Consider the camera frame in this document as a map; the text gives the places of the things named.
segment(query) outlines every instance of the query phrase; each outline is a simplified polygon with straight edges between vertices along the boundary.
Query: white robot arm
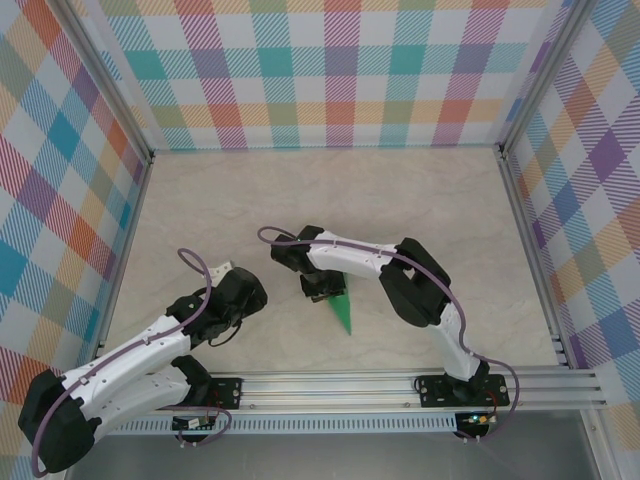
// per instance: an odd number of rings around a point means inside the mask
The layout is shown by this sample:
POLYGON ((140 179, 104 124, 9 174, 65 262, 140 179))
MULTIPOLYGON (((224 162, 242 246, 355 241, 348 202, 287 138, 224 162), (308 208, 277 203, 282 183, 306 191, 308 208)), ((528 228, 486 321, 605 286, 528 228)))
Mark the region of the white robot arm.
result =
POLYGON ((461 320, 456 307, 427 277, 418 271, 409 277, 409 265, 382 252, 409 257, 447 287, 451 283, 442 267, 411 238, 398 245, 371 244, 308 225, 295 239, 280 235, 272 242, 271 258, 300 272, 302 290, 313 301, 345 293, 342 273, 380 280, 396 313, 412 325, 426 327, 433 336, 457 396, 461 400, 475 396, 489 368, 460 345, 461 320), (299 244, 279 245, 292 240, 299 244), (363 248, 344 246, 347 243, 363 248))
POLYGON ((181 297, 115 350, 61 377, 46 370, 31 381, 18 426, 47 469, 40 471, 35 459, 34 475, 69 468, 95 442, 141 414, 168 405, 206 408, 216 401, 218 387, 189 351, 230 328, 237 332, 244 318, 267 303, 254 275, 225 265, 206 306, 201 298, 206 289, 181 297))

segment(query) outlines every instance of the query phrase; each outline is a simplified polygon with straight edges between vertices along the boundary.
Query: colorful plaid pattern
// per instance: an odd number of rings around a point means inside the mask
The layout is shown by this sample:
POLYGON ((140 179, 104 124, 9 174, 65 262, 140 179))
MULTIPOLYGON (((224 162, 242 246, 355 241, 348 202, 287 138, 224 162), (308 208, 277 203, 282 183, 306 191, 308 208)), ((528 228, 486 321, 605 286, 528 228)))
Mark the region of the colorful plaid pattern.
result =
POLYGON ((578 364, 640 472, 640 3, 600 0, 512 163, 578 364))
POLYGON ((83 2, 76 8, 142 128, 153 142, 155 125, 158 147, 172 150, 493 144, 548 5, 100 0, 105 33, 83 2))
POLYGON ((143 163, 45 0, 0 2, 0 478, 29 382, 84 363, 143 163))
POLYGON ((505 120, 504 125, 500 130, 500 134, 498 135, 498 143, 504 142, 504 139, 507 136, 509 129, 513 125, 513 121, 516 118, 516 115, 520 111, 522 102, 524 102, 525 98, 527 98, 527 95, 529 95, 529 92, 531 91, 531 87, 533 87, 533 85, 535 84, 538 78, 538 73, 540 72, 540 67, 543 65, 544 61, 547 59, 547 55, 549 54, 549 52, 551 52, 551 47, 553 46, 553 43, 556 41, 556 38, 558 37, 558 34, 562 30, 562 27, 564 26, 564 22, 569 15, 573 2, 574 0, 562 1, 562 6, 560 7, 560 10, 558 10, 558 13, 556 14, 556 18, 554 19, 553 24, 551 25, 551 28, 547 32, 547 35, 544 39, 544 42, 542 42, 542 46, 540 47, 540 50, 538 51, 536 58, 531 64, 531 67, 529 68, 529 72, 527 73, 527 76, 524 82, 522 83, 520 90, 518 91, 518 96, 516 97, 516 100, 513 102, 513 105, 511 106, 511 110, 509 110, 507 119, 505 120))

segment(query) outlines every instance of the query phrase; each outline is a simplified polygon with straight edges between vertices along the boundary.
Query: metal corner post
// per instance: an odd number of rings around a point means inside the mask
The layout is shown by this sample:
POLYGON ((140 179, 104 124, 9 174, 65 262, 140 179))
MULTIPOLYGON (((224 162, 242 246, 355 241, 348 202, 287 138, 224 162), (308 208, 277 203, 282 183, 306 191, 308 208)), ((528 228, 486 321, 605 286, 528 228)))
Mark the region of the metal corner post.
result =
POLYGON ((144 158, 147 163, 152 163, 153 148, 145 139, 138 122, 120 94, 107 66, 102 61, 100 52, 93 45, 75 10, 68 3, 68 0, 47 0, 47 3, 138 155, 144 158))
POLYGON ((574 0, 571 11, 558 34, 558 38, 545 58, 529 94, 525 98, 511 128, 507 132, 504 144, 502 145, 503 151, 507 152, 507 154, 513 149, 527 129, 545 93, 556 78, 567 55, 569 55, 573 42, 578 37, 597 3, 598 0, 574 0))

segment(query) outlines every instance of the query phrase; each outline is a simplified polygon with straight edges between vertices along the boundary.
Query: green object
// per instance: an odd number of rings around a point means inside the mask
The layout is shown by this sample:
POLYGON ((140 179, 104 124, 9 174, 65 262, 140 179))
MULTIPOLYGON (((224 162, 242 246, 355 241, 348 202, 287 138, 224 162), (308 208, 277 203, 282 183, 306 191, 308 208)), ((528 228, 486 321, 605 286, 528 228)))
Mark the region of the green object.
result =
POLYGON ((351 335, 351 302, 349 302, 349 293, 347 290, 345 290, 344 295, 329 297, 328 301, 333 313, 335 313, 340 322, 342 322, 347 333, 351 335))

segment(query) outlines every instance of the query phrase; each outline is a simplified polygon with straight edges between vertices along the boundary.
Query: marble-patterned floor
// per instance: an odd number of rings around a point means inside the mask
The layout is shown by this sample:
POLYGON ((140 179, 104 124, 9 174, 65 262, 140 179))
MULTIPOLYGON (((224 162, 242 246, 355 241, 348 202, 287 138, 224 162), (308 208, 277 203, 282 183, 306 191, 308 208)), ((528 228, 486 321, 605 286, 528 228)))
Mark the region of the marble-patterned floor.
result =
POLYGON ((210 266, 233 260, 269 295, 232 342, 194 350, 210 371, 442 365, 429 334, 394 314, 378 282, 349 278, 349 337, 328 305, 305 299, 297 275, 269 258, 255 234, 266 224, 295 233, 319 225, 378 243, 416 238, 451 276, 472 348, 513 365, 556 363, 493 152, 484 148, 159 155, 107 349, 202 285, 176 256, 185 246, 210 266))

